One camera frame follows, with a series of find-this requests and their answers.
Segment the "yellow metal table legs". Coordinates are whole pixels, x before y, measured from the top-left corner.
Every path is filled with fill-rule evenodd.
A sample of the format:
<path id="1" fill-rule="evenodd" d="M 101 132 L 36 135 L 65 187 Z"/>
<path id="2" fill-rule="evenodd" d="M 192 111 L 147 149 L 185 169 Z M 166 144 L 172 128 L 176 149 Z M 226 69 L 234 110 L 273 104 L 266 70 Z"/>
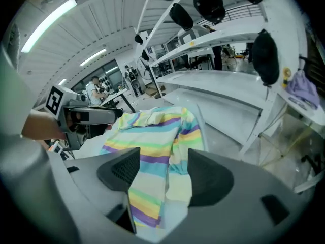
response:
<path id="1" fill-rule="evenodd" d="M 284 159 L 294 149 L 294 147 L 298 145 L 298 143 L 300 143 L 304 138 L 306 138 L 311 133 L 311 130 L 312 130 L 311 123 L 309 123 L 301 131 L 301 133 L 297 136 L 297 138 L 286 148 L 285 151 L 281 151 L 280 147 L 276 143 L 272 142 L 267 136 L 264 136 L 262 134 L 259 135 L 259 138 L 264 139 L 267 143 L 269 143 L 273 148 L 275 148 L 280 153 L 280 156 L 277 158 L 273 158 L 268 161 L 265 161 L 265 159 L 263 159 L 262 161 L 259 162 L 259 166 L 265 167 Z"/>

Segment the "brown cardboard box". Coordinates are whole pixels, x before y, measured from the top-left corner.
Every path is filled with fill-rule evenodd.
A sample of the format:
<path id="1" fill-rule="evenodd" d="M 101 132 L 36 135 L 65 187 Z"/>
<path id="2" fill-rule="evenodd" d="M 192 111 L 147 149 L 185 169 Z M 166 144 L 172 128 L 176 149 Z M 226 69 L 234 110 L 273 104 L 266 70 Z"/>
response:
<path id="1" fill-rule="evenodd" d="M 153 97 L 158 93 L 158 89 L 153 83 L 150 83 L 145 85 L 145 93 L 150 97 Z"/>

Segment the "white work table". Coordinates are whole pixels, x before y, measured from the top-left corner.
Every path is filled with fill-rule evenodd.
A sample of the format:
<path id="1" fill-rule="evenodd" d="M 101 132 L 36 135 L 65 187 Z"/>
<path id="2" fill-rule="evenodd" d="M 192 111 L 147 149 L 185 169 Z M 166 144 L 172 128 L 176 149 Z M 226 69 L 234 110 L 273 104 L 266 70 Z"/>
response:
<path id="1" fill-rule="evenodd" d="M 132 111 L 132 113 L 135 113 L 135 109 L 133 108 L 133 106 L 131 105 L 131 103 L 127 100 L 127 98 L 124 95 L 126 92 L 129 92 L 129 89 L 125 88 L 125 89 L 122 89 L 122 90 L 120 90 L 119 92 L 117 92 L 115 94 L 112 94 L 112 95 L 108 96 L 101 103 L 101 106 L 107 105 L 110 101 L 113 101 L 117 97 L 122 97 L 122 99 L 124 100 L 124 102 L 126 103 L 126 105 L 129 107 L 129 109 Z"/>

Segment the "white metal shelf rack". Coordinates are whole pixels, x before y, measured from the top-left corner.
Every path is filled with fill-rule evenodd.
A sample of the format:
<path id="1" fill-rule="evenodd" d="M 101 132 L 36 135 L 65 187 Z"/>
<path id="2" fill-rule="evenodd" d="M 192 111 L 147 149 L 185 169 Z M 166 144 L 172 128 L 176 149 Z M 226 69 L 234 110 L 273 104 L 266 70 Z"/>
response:
<path id="1" fill-rule="evenodd" d="M 253 23 L 230 25 L 215 33 L 194 39 L 167 53 L 160 59 L 148 62 L 150 71 L 160 63 L 187 53 L 206 51 L 215 45 L 253 42 L 258 33 L 266 30 L 277 46 L 280 69 L 289 68 L 295 73 L 299 66 L 299 44 L 305 43 L 304 30 L 298 20 L 293 0 L 264 0 L 265 19 Z M 164 96 L 175 105 L 196 104 L 204 121 L 241 145 L 239 156 L 244 157 L 258 136 L 270 127 L 287 103 L 282 95 L 280 75 L 276 83 L 266 87 L 260 77 L 244 72 L 188 70 L 172 72 L 154 78 L 155 84 L 173 85 L 176 89 Z"/>

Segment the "black office chair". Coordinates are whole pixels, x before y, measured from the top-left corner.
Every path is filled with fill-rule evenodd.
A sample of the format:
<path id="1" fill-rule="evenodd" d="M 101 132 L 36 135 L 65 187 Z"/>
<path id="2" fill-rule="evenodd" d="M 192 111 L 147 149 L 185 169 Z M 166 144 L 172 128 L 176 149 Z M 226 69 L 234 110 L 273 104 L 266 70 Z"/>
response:
<path id="1" fill-rule="evenodd" d="M 318 94 L 325 98 L 325 55 L 319 51 L 317 43 L 306 29 L 299 41 L 299 60 L 308 80 L 316 86 Z"/>

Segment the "pastel striped shirt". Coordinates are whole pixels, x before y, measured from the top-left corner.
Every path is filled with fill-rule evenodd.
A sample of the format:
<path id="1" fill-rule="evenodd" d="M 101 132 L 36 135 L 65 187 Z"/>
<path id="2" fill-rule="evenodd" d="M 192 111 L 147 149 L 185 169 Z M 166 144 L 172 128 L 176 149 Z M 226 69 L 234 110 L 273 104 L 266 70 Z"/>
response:
<path id="1" fill-rule="evenodd" d="M 100 153 L 140 148 L 140 169 L 128 190 L 137 226 L 161 228 L 165 200 L 189 204 L 192 183 L 188 150 L 203 150 L 201 128 L 185 107 L 157 107 L 125 113 L 113 126 Z"/>

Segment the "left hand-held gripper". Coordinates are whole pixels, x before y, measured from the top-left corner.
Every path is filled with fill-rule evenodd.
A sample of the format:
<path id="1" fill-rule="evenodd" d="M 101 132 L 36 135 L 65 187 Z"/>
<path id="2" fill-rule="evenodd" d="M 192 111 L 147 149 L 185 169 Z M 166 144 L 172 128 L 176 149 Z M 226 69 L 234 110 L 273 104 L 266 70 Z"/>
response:
<path id="1" fill-rule="evenodd" d="M 79 150 L 86 140 L 86 133 L 77 133 L 71 131 L 67 124 L 67 115 L 72 110 L 80 112 L 79 108 L 86 108 L 88 104 L 83 94 L 61 86 L 53 85 L 45 103 L 45 109 L 55 118 L 64 133 L 68 147 L 65 150 Z M 89 107 L 89 125 L 88 138 L 103 135 L 107 130 L 112 128 L 115 123 L 123 115 L 122 109 Z"/>

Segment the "round white side table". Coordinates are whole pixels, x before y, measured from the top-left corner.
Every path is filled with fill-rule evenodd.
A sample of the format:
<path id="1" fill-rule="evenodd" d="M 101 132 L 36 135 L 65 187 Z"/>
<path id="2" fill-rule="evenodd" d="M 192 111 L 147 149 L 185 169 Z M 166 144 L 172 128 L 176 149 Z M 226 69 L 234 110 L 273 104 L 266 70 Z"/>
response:
<path id="1" fill-rule="evenodd" d="M 298 112 L 300 115 L 305 117 L 306 119 L 312 121 L 313 123 L 316 123 L 320 126 L 325 126 L 325 111 L 322 108 L 321 105 L 318 106 L 317 109 L 309 109 L 309 110 L 304 110 L 295 103 L 291 102 L 288 98 L 289 97 L 296 97 L 288 92 L 286 92 L 283 89 L 280 89 L 278 91 L 278 94 L 284 99 L 284 101 L 291 107 L 293 108 L 296 112 Z"/>

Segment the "black-rimmed glasses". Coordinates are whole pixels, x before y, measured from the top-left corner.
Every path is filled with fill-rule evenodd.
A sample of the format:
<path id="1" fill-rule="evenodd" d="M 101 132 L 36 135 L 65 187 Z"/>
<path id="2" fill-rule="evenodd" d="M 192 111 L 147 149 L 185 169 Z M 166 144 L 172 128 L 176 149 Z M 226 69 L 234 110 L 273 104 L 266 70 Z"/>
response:
<path id="1" fill-rule="evenodd" d="M 288 99 L 306 111 L 309 109 L 312 109 L 312 107 L 309 103 L 306 103 L 296 97 L 289 97 Z"/>

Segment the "crumpled purple cloth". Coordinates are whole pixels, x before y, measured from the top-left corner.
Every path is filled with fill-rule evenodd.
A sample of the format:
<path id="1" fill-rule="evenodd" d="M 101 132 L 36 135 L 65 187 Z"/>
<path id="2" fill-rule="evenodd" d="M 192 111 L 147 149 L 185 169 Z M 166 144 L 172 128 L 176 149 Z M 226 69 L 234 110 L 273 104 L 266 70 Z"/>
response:
<path id="1" fill-rule="evenodd" d="M 314 110 L 317 110 L 320 105 L 316 86 L 308 80 L 303 70 L 299 70 L 294 74 L 292 80 L 288 82 L 286 91 L 309 104 Z"/>

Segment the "small yellow toy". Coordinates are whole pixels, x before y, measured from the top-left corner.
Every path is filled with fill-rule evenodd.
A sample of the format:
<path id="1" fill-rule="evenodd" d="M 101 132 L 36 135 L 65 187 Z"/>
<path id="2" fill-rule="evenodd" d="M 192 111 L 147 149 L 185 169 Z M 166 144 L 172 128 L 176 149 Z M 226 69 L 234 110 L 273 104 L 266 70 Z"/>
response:
<path id="1" fill-rule="evenodd" d="M 287 88 L 290 77 L 291 77 L 290 68 L 288 68 L 288 67 L 284 68 L 283 69 L 283 82 L 282 82 L 282 87 L 284 89 Z"/>

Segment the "person's grey sweatshirt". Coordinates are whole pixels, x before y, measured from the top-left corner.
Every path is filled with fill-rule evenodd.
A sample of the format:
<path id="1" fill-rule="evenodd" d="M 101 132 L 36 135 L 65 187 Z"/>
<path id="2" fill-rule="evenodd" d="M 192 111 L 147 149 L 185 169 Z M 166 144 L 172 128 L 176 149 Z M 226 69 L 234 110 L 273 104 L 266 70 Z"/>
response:
<path id="1" fill-rule="evenodd" d="M 78 240 L 47 152 L 21 135 L 33 95 L 0 44 L 0 243 Z"/>

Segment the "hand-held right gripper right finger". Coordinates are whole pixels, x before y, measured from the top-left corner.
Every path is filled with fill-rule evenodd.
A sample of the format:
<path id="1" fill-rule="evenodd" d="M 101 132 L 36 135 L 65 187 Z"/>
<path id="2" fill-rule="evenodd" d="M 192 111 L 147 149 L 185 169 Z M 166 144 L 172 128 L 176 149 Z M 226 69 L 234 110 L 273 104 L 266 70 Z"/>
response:
<path id="1" fill-rule="evenodd" d="M 206 151 L 188 151 L 192 198 L 162 244 L 297 244 L 307 202 L 270 172 Z"/>

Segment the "person's left forearm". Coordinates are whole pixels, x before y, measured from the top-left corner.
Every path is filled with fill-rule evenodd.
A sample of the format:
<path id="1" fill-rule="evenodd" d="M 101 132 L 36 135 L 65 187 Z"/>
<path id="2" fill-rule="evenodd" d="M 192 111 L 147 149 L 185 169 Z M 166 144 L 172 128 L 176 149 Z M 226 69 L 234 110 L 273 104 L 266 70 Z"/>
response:
<path id="1" fill-rule="evenodd" d="M 48 113 L 31 110 L 21 135 L 32 140 L 65 140 L 57 121 Z"/>

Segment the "light blue padded table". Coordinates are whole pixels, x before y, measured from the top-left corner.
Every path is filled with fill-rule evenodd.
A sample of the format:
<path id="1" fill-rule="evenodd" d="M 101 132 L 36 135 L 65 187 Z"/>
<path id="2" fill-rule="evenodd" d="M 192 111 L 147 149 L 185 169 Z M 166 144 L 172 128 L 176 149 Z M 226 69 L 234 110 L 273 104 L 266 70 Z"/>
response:
<path id="1" fill-rule="evenodd" d="M 208 150 L 205 122 L 197 104 L 184 103 L 125 113 L 112 129 L 87 139 L 75 158 L 139 147 L 146 162 L 167 162 L 186 148 Z"/>

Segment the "black standing fan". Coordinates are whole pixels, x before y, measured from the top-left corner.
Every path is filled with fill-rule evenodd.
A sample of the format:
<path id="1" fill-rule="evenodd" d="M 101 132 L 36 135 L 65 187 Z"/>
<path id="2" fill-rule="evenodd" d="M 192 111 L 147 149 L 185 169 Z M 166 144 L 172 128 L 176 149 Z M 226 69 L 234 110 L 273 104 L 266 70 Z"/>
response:
<path id="1" fill-rule="evenodd" d="M 136 63 L 136 68 L 138 72 L 140 73 L 141 77 L 147 81 L 151 81 L 152 84 L 154 84 L 157 93 L 154 96 L 156 99 L 162 98 L 165 93 L 161 91 L 160 86 L 156 82 L 156 75 L 153 69 L 150 67 L 150 64 L 154 62 L 154 59 L 150 56 L 147 56 L 147 59 L 140 56 Z"/>

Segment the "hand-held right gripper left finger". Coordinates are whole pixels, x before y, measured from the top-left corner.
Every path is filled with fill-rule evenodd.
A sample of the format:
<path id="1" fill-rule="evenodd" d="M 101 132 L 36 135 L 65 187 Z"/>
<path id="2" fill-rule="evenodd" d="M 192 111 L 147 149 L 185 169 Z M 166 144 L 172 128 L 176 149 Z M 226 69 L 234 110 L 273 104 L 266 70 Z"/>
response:
<path id="1" fill-rule="evenodd" d="M 62 160 L 50 153 L 59 195 L 74 235 L 134 235 L 128 190 L 140 167 L 140 149 Z"/>

